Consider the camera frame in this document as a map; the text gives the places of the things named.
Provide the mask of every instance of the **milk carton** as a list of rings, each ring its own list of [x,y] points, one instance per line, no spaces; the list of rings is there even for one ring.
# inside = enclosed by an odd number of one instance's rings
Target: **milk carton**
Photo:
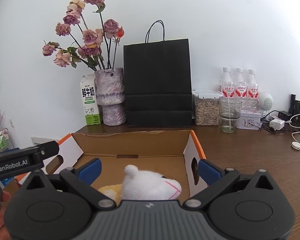
[[[89,74],[82,76],[82,80],[80,82],[83,109],[87,125],[101,124],[102,121],[102,111],[101,107],[97,104],[94,79],[95,75]]]

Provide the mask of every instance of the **wooden table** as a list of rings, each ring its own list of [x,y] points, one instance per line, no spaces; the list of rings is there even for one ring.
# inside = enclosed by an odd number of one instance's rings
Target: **wooden table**
[[[181,130],[188,128],[136,128],[90,125],[81,133],[119,133],[145,130]],[[227,134],[218,126],[193,126],[208,160],[220,168],[234,167],[241,173],[253,174],[264,168],[270,172],[290,201],[296,222],[289,240],[300,240],[300,150],[291,147],[291,132],[272,134],[265,130],[240,130]]]

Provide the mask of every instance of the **blue gripper pad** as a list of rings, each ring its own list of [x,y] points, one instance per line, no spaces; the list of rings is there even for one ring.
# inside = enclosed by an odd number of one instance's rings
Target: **blue gripper pad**
[[[208,184],[212,185],[218,179],[221,179],[222,173],[210,165],[206,160],[201,159],[198,163],[199,176]]]
[[[98,158],[95,158],[79,169],[76,169],[76,175],[88,185],[91,185],[101,174],[102,165]]]

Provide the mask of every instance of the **finger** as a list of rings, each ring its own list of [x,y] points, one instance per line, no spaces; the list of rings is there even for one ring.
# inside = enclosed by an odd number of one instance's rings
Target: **finger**
[[[6,211],[6,209],[3,206],[1,206],[0,207],[0,227],[2,227],[4,224],[4,212],[5,211]]]
[[[1,200],[0,201],[1,202],[6,202],[10,199],[11,199],[11,195],[8,192],[3,191],[2,194],[1,194]]]
[[[0,240],[10,240],[10,235],[5,226],[0,228]]]

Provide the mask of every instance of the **purple textured vase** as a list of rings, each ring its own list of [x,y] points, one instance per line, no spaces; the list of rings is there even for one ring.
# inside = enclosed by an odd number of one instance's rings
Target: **purple textured vase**
[[[115,126],[126,122],[126,115],[122,104],[102,106],[102,114],[105,125]]]
[[[126,115],[121,104],[125,99],[123,68],[115,68],[113,76],[111,72],[112,69],[95,71],[95,82],[97,103],[102,106],[103,123],[115,126],[126,122]]]
[[[113,76],[111,76],[111,71],[112,69],[95,71],[97,103],[100,106],[120,104],[125,99],[123,68],[115,68]]]

